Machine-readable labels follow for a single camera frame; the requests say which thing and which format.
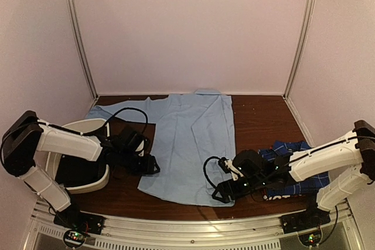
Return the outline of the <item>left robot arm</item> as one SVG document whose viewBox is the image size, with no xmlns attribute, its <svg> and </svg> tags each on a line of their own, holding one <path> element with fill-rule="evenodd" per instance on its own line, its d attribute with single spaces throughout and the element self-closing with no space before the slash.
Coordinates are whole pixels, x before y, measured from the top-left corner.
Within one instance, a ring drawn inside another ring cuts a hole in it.
<svg viewBox="0 0 375 250">
<path fill-rule="evenodd" d="M 113 135 L 110 121 L 103 118 L 60 126 L 26 111 L 2 137 L 1 161 L 9 174 L 62 212 L 70 228 L 78 229 L 84 215 L 73 207 L 71 195 L 103 189 L 113 166 L 135 175 L 159 173 L 148 146 L 144 133 L 128 125 Z"/>
</svg>

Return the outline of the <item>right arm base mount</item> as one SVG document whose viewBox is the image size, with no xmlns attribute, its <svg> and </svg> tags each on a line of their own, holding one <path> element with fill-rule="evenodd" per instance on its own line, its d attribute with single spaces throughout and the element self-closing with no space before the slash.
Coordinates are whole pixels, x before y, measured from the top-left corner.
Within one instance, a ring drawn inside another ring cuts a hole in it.
<svg viewBox="0 0 375 250">
<path fill-rule="evenodd" d="M 323 241 L 321 226 L 330 223 L 330 212 L 308 207 L 305 211 L 282 215 L 280 220 L 284 234 L 297 232 L 300 243 L 312 248 Z"/>
</svg>

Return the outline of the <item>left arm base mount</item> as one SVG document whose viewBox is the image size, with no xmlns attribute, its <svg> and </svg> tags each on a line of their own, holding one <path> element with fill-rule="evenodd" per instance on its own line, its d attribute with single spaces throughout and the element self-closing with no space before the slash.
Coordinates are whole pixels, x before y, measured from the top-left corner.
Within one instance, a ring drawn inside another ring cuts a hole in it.
<svg viewBox="0 0 375 250">
<path fill-rule="evenodd" d="M 67 228 L 63 233 L 63 243 L 71 249 L 84 245 L 91 234 L 100 235 L 103 230 L 105 218 L 101 215 L 81 212 L 75 208 L 57 211 L 49 208 L 54 214 L 53 223 Z"/>
</svg>

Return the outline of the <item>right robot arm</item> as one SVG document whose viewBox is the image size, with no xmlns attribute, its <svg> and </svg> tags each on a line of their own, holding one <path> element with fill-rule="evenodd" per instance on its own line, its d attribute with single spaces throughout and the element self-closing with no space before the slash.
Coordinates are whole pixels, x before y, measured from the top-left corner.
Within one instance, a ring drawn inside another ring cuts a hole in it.
<svg viewBox="0 0 375 250">
<path fill-rule="evenodd" d="M 264 159 L 254 150 L 244 150 L 233 159 L 218 159 L 218 164 L 231 175 L 230 179 L 212 185 L 212 198 L 222 203 L 263 187 L 281 188 L 346 167 L 334 181 L 319 189 L 316 201 L 301 213 L 301 223 L 310 228 L 322 219 L 323 213 L 374 182 L 374 127 L 359 120 L 345 135 L 315 148 L 288 152 L 273 160 Z"/>
</svg>

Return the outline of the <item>light blue long sleeve shirt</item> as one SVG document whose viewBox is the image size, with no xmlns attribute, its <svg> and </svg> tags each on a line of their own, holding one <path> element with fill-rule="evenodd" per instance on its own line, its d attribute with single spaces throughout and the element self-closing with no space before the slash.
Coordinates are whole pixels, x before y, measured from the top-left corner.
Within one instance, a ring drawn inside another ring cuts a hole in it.
<svg viewBox="0 0 375 250">
<path fill-rule="evenodd" d="M 179 204 L 222 207 L 212 199 L 213 187 L 230 178 L 211 156 L 231 158 L 236 154 L 232 100 L 214 90 L 171 94 L 153 100 L 97 105 L 87 118 L 108 119 L 112 114 L 130 122 L 155 125 L 151 154 L 161 171 L 141 177 L 138 190 Z"/>
</svg>

